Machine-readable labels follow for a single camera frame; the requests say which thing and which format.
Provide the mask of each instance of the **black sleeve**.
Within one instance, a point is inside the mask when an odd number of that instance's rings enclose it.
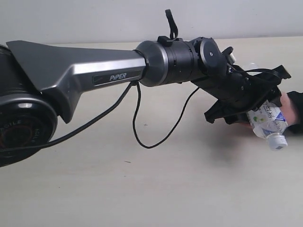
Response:
[[[303,93],[296,91],[288,92],[288,97],[293,102],[298,111],[300,123],[288,127],[288,130],[294,134],[303,134]]]

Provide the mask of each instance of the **plastic bottle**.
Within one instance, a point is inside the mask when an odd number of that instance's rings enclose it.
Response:
[[[251,63],[244,70],[257,69],[256,64]],[[252,129],[256,136],[266,139],[272,150],[281,150],[287,147],[287,141],[283,135],[288,125],[279,107],[268,100],[258,109],[247,112]]]

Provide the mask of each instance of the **piper logo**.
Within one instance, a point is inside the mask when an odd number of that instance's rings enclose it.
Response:
[[[120,74],[116,74],[116,75],[111,75],[109,81],[115,81],[115,80],[119,80],[119,79],[125,79],[126,75],[127,75],[127,73],[120,73]]]

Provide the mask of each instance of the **white bottle cap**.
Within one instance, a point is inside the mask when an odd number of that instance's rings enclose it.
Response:
[[[272,134],[267,138],[270,149],[281,150],[287,147],[287,141],[284,135]]]

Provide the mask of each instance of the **white wall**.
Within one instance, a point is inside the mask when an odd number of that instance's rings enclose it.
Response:
[[[1,0],[0,43],[154,40],[167,8],[185,39],[303,35],[302,0]]]

